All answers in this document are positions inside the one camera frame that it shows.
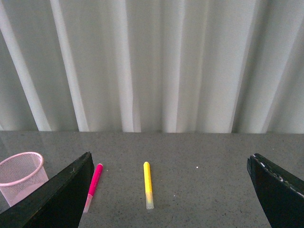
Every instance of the pink mesh pencil cup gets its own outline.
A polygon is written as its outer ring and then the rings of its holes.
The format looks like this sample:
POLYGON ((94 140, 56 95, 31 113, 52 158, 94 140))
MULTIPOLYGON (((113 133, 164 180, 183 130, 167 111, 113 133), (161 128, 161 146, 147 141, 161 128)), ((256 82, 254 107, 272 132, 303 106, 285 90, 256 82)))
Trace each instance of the pink mesh pencil cup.
POLYGON ((39 153, 24 152, 0 162, 0 191, 10 207, 48 181, 43 161, 39 153))

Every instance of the pink marker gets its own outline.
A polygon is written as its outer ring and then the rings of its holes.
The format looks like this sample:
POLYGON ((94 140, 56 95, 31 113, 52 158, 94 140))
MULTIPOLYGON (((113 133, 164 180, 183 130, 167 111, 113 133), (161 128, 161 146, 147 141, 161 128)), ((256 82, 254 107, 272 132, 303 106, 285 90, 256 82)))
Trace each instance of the pink marker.
POLYGON ((101 173, 103 171, 103 168, 104 167, 103 167, 102 164, 98 164, 97 167, 96 167, 95 173, 94 173, 92 181, 91 181, 89 193, 88 193, 87 198, 86 198, 84 213, 87 213, 87 211, 89 210, 91 200, 92 200, 92 198, 95 194, 95 190, 96 190, 97 184, 99 182, 99 179, 100 179, 101 173))

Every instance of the marker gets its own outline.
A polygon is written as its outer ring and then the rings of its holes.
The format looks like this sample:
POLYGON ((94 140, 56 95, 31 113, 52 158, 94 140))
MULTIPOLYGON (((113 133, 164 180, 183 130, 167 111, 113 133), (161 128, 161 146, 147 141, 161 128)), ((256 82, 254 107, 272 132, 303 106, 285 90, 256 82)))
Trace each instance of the marker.
POLYGON ((100 179, 101 173, 103 171, 103 168, 104 167, 103 167, 102 164, 98 164, 97 167, 96 167, 95 173, 94 173, 92 181, 91 181, 89 193, 88 193, 87 198, 86 198, 84 213, 87 213, 87 211, 89 210, 91 200, 92 200, 92 198, 95 194, 95 190, 96 190, 97 184, 99 182, 99 179, 100 179))
POLYGON ((150 164, 147 161, 143 164, 143 174, 144 174, 144 187, 146 192, 146 206, 147 209, 150 210, 154 208, 154 204, 153 204, 150 164))

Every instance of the table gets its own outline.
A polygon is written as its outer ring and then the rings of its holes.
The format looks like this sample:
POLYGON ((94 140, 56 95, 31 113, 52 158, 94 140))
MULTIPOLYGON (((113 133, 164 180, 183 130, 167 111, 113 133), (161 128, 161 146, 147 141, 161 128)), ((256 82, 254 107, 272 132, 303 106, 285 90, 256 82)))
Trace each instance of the table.
MULTIPOLYGON (((80 228, 269 228, 246 169, 260 153, 304 180, 302 134, 0 132, 0 160, 35 151, 49 178, 84 152, 104 165, 80 228), (145 205, 151 165, 154 209, 145 205)), ((0 196, 0 213, 8 208, 0 196)))

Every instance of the yellow highlighter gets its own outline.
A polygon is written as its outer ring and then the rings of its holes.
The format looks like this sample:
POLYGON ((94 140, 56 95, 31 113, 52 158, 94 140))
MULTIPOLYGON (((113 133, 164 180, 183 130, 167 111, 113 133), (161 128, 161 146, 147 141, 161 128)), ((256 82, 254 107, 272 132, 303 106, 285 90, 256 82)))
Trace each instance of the yellow highlighter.
POLYGON ((153 195, 152 195, 152 183, 151 183, 151 172, 150 172, 150 164, 146 161, 143 164, 143 173, 144 173, 144 187, 146 191, 146 205, 147 209, 153 209, 153 195))

